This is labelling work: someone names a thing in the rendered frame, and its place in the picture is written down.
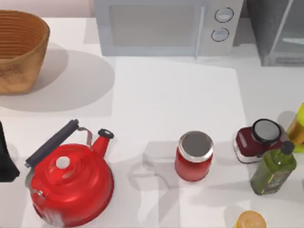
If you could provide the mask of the yellow bottle with green cap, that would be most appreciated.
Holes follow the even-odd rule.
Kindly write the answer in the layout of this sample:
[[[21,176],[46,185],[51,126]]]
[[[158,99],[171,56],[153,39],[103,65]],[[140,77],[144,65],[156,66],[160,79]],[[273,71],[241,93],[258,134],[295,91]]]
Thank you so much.
[[[304,103],[299,107],[286,133],[295,146],[294,152],[304,153]]]

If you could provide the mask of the green bottle with black cap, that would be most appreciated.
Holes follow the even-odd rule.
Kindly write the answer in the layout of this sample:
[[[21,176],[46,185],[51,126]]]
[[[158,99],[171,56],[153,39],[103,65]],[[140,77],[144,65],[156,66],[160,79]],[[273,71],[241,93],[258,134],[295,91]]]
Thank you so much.
[[[281,189],[297,166],[293,155],[294,149],[295,145],[291,141],[285,141],[279,149],[264,153],[262,161],[250,179],[255,194],[273,194]]]

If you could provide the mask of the red jar with metal lid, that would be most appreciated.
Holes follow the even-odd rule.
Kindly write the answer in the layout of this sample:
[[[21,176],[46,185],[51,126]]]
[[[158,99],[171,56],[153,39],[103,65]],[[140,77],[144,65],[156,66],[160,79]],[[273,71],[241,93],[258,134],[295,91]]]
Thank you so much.
[[[179,139],[174,168],[185,181],[197,182],[209,172],[214,143],[209,135],[201,131],[186,132]]]

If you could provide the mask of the microwave knob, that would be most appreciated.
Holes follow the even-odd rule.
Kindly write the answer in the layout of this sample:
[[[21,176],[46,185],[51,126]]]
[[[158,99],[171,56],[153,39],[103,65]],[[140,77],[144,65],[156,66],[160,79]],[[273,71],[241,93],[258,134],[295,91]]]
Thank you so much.
[[[211,33],[211,38],[215,42],[223,42],[229,37],[229,31],[226,28],[215,29]]]
[[[231,8],[219,9],[215,13],[215,19],[219,23],[226,23],[232,20],[234,11]]]

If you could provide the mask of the brown woven basket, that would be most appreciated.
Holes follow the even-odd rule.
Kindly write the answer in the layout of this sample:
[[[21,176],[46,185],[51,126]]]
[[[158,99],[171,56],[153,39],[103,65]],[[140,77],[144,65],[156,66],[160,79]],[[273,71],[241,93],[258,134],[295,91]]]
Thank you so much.
[[[48,46],[49,25],[31,13],[0,9],[0,95],[29,92]]]

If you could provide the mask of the grey cabinet with dark inside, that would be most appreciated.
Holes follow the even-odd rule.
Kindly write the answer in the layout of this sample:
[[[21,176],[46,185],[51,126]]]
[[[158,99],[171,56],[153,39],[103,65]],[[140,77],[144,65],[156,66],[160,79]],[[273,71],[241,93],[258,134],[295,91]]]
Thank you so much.
[[[247,0],[264,67],[304,67],[304,0]]]

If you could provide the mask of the dark red jar black lid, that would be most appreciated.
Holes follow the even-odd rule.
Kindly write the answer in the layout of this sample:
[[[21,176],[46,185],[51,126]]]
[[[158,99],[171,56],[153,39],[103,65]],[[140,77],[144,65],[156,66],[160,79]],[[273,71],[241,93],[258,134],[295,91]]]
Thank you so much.
[[[285,131],[282,126],[262,118],[237,132],[233,149],[241,163],[257,163],[262,160],[265,152],[279,148],[284,140]]]

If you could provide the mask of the pale microwave oven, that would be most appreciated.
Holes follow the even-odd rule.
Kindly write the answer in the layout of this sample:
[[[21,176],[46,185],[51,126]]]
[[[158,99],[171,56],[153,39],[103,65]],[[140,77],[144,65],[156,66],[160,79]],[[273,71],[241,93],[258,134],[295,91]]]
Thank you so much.
[[[194,57],[201,7],[205,8],[198,57],[230,53],[243,0],[94,0],[104,56]],[[219,23],[215,13],[231,8],[232,20]],[[215,42],[211,33],[226,28],[229,37]]]

